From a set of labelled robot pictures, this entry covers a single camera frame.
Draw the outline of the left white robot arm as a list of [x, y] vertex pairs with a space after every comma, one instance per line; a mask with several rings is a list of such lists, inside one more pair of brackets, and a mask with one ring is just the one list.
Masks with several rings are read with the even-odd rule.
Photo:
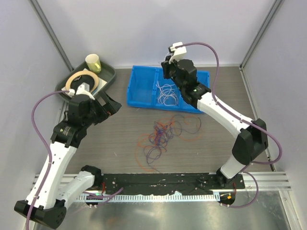
[[53, 129], [51, 143], [47, 144], [43, 140], [47, 159], [42, 171], [27, 198], [17, 201], [14, 207], [14, 211], [26, 218], [25, 229], [29, 229], [33, 221], [55, 230], [79, 195], [88, 188], [91, 191], [101, 188], [101, 170], [89, 165], [83, 166], [68, 185], [59, 188], [68, 163], [86, 137], [87, 129], [107, 120], [121, 108], [121, 104], [106, 93], [101, 97], [105, 101], [104, 105], [89, 94], [73, 96], [64, 119]]

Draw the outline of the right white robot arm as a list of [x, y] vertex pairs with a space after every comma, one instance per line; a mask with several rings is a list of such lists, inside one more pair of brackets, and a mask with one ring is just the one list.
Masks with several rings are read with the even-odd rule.
[[235, 137], [232, 155], [216, 172], [217, 185], [228, 189], [236, 175], [267, 149], [266, 123], [260, 118], [254, 121], [215, 98], [212, 90], [197, 80], [191, 60], [166, 60], [161, 66], [164, 78], [173, 81], [187, 104], [212, 117]]

